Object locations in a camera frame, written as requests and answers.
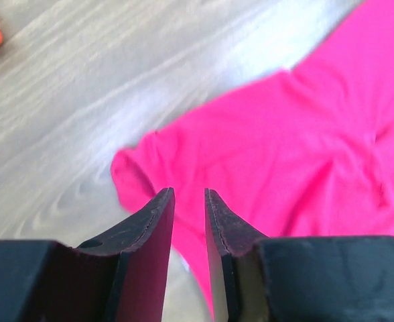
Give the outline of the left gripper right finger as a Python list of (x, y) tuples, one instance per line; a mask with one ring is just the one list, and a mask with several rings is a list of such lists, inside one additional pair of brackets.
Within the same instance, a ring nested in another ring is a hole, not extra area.
[(213, 189), (206, 189), (205, 226), (215, 321), (266, 321), (259, 255), (265, 236), (241, 219)]

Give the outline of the magenta t-shirt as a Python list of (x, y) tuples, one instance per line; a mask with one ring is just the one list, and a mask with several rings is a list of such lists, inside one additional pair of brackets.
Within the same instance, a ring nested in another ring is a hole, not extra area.
[(268, 236), (394, 235), (394, 1), (365, 1), (292, 70), (199, 107), (111, 165), (136, 212), (176, 194), (173, 247), (212, 303), (204, 191)]

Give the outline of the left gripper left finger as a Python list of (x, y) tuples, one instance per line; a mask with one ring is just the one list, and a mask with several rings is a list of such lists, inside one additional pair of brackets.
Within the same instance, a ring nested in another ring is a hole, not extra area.
[(174, 207), (174, 190), (162, 189), (138, 212), (79, 245), (117, 261), (103, 321), (161, 321)]

